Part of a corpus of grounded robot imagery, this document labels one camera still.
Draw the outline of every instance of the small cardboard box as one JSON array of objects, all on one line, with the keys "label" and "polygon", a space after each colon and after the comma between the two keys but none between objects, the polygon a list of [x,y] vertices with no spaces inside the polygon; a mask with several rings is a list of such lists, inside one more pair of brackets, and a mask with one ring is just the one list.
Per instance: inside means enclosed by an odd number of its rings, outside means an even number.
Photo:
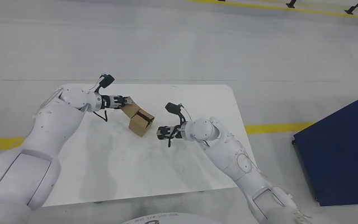
[{"label": "small cardboard box", "polygon": [[122,107],[122,111],[129,117],[132,118],[134,115],[140,110],[140,106],[138,106],[135,102],[132,105],[127,105]]},{"label": "small cardboard box", "polygon": [[140,108],[135,102],[122,108],[122,111],[130,118],[128,128],[136,135],[143,137],[152,126],[154,116]]},{"label": "small cardboard box", "polygon": [[152,126],[154,116],[140,109],[129,122],[129,129],[140,137],[143,137]]}]

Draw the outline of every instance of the white table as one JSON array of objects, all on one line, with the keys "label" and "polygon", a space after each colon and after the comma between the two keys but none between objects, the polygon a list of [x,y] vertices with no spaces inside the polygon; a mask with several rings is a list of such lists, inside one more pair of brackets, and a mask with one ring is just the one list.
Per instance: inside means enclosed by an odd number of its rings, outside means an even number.
[{"label": "white table", "polygon": [[178,116],[165,110],[168,102],[183,103],[193,119],[217,117],[255,162],[228,86],[113,84],[100,93],[131,96],[156,119],[140,138],[128,129],[129,118],[121,110],[109,111],[107,123],[86,114],[59,155],[62,171],[44,206],[235,187],[195,142],[175,139],[168,148],[167,141],[157,139],[159,126],[179,123]]}]

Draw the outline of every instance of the yellow stripe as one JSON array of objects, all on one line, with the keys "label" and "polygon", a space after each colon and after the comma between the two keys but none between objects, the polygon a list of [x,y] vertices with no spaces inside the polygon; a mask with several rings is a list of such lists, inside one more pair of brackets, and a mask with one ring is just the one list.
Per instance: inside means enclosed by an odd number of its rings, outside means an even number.
[{"label": "yellow stripe", "polygon": [[239,3],[239,2],[219,2],[218,0],[188,0],[188,1],[189,2],[200,2],[200,3],[224,4],[227,6],[261,8],[264,10],[295,11],[295,12],[304,12],[304,13],[312,13],[312,14],[320,14],[320,15],[358,18],[358,15],[349,15],[346,13],[326,12],[326,11],[319,11],[319,10],[306,10],[306,9],[302,9],[302,8],[288,8],[288,7],[281,7],[281,6],[264,6],[264,5],[259,5],[259,4],[248,4],[248,3]]},{"label": "yellow stripe", "polygon": [[[289,123],[289,124],[259,124],[245,125],[247,134],[268,134],[279,132],[299,132],[314,122]],[[24,137],[0,138],[0,150],[16,148],[23,143]]]},{"label": "yellow stripe", "polygon": [[314,122],[304,123],[288,123],[288,124],[259,124],[259,125],[245,125],[247,134],[267,134],[280,132],[299,132]]},{"label": "yellow stripe", "polygon": [[23,143],[23,140],[23,137],[0,138],[0,150],[9,150],[11,148],[16,148]]}]

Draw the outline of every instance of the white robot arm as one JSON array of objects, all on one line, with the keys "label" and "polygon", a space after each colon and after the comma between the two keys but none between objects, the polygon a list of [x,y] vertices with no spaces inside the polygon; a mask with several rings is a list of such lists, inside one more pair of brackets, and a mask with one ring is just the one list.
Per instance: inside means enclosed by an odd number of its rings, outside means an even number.
[{"label": "white robot arm", "polygon": [[310,218],[302,214],[292,196],[261,174],[240,141],[216,118],[186,121],[181,107],[181,104],[167,104],[168,112],[180,117],[180,125],[159,127],[158,138],[168,139],[169,147],[172,138],[196,141],[213,164],[237,184],[259,224],[332,223],[322,217]]},{"label": "white robot arm", "polygon": [[[114,80],[110,75],[103,77],[99,87]],[[57,156],[85,112],[120,109],[132,103],[129,97],[98,91],[59,88],[41,105],[24,143],[0,154],[0,223],[26,223],[31,210],[45,203],[60,174]]]}]

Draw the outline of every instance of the gray floor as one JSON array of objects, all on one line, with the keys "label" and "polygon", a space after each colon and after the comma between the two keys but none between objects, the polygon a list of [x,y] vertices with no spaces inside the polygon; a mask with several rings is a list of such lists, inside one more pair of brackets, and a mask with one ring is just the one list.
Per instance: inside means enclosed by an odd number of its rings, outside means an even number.
[{"label": "gray floor", "polygon": [[[24,136],[59,85],[229,85],[245,124],[316,121],[358,96],[356,19],[224,7],[184,0],[0,2],[0,136]],[[317,207],[290,141],[249,136],[258,167],[290,189],[306,212],[356,223],[357,206]],[[222,223],[255,223],[235,211],[236,189],[43,208],[31,223],[120,223],[189,212]]]}]

